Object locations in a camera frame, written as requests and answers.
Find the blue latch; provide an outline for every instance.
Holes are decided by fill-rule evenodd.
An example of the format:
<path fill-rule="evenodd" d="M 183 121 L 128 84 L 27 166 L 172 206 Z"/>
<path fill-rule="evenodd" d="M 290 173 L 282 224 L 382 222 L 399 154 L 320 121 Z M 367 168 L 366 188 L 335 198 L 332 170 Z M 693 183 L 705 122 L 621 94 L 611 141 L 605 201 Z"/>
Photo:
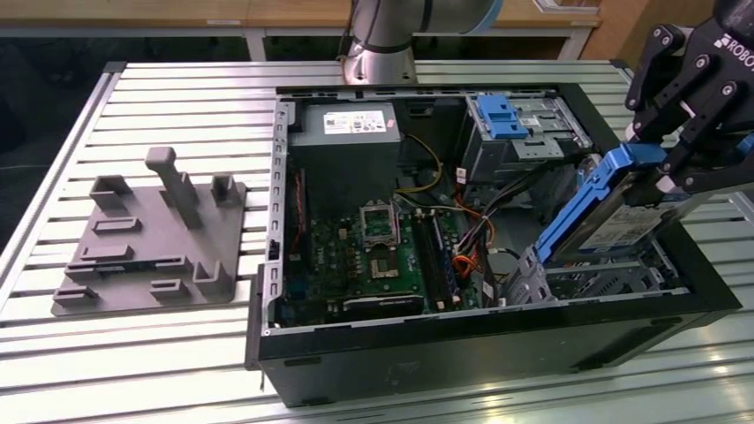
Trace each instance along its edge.
<path fill-rule="evenodd" d="M 529 137 L 529 129 L 518 122 L 517 109 L 505 95 L 481 95 L 477 101 L 479 115 L 490 127 L 490 135 L 495 140 Z"/>
<path fill-rule="evenodd" d="M 735 149 L 743 155 L 743 157 L 749 156 L 749 153 L 751 153 L 751 150 L 754 150 L 754 133 L 741 141 Z"/>

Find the orange wire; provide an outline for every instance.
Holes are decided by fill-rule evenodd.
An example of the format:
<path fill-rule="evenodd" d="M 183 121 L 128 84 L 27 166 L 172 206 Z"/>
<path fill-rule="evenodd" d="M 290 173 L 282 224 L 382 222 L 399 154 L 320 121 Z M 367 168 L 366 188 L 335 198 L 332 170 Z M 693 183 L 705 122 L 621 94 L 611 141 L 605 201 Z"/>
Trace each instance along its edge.
<path fill-rule="evenodd" d="M 453 264 L 458 272 L 461 273 L 461 276 L 466 278 L 471 274 L 471 271 L 474 271 L 474 269 L 478 269 L 477 253 L 474 253 L 470 258 L 466 255 L 461 254 L 459 256 L 453 258 Z"/>
<path fill-rule="evenodd" d="M 466 210 L 475 218 L 483 219 L 487 223 L 487 227 L 490 228 L 490 240 L 487 241 L 487 247 L 493 246 L 493 241 L 495 240 L 495 225 L 490 222 L 487 218 L 482 217 L 482 214 L 477 212 L 477 210 L 469 208 L 463 202 L 461 201 L 461 193 L 457 194 L 457 204 L 458 207 Z"/>

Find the wooden wall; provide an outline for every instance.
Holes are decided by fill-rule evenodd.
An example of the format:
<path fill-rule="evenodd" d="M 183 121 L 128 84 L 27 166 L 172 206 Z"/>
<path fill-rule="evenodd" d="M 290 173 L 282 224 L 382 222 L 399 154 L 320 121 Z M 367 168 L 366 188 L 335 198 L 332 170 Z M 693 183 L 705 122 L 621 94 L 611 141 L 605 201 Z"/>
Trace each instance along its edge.
<path fill-rule="evenodd" d="M 603 0 L 602 26 L 589 37 L 582 59 L 622 59 L 637 66 L 657 24 L 695 26 L 709 17 L 714 0 Z"/>

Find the barcode label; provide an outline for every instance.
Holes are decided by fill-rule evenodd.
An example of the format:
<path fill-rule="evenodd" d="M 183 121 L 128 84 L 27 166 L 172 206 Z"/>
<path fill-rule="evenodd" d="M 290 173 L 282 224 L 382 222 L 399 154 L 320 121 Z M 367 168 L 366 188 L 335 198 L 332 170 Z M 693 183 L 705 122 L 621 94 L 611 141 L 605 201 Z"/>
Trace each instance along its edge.
<path fill-rule="evenodd" d="M 326 134 L 386 133 L 382 110 L 328 112 L 324 115 Z"/>
<path fill-rule="evenodd" d="M 459 184 L 467 183 L 467 170 L 466 168 L 457 168 L 457 181 Z"/>
<path fill-rule="evenodd" d="M 522 117 L 518 120 L 523 126 L 539 126 L 539 120 L 535 117 Z"/>
<path fill-rule="evenodd" d="M 623 205 L 581 245 L 579 250 L 606 252 L 613 247 L 631 246 L 655 229 L 666 212 L 683 202 L 659 203 L 654 208 Z"/>
<path fill-rule="evenodd" d="M 491 299 L 495 298 L 495 289 L 493 289 L 493 286 L 487 281 L 482 282 L 482 291 L 485 292 L 489 298 Z"/>

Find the white table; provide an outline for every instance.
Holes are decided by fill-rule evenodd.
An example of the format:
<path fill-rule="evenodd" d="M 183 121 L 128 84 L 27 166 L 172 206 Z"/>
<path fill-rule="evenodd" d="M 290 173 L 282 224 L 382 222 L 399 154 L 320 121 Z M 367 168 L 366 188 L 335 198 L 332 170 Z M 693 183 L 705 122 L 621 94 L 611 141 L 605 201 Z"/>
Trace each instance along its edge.
<path fill-rule="evenodd" d="M 627 74 L 607 62 L 419 62 L 419 81 L 578 83 L 618 134 Z M 754 208 L 717 197 L 685 224 L 743 309 L 673 337 L 622 367 L 287 410 L 247 372 L 248 279 L 267 224 L 275 87 L 342 84 L 315 63 L 130 64 L 107 72 L 0 257 L 0 422 L 610 422 L 751 418 Z M 146 151 L 171 145 L 198 183 L 247 183 L 236 299 L 222 307 L 106 319 L 55 318 L 51 293 L 94 207 L 100 174 L 154 185 Z"/>

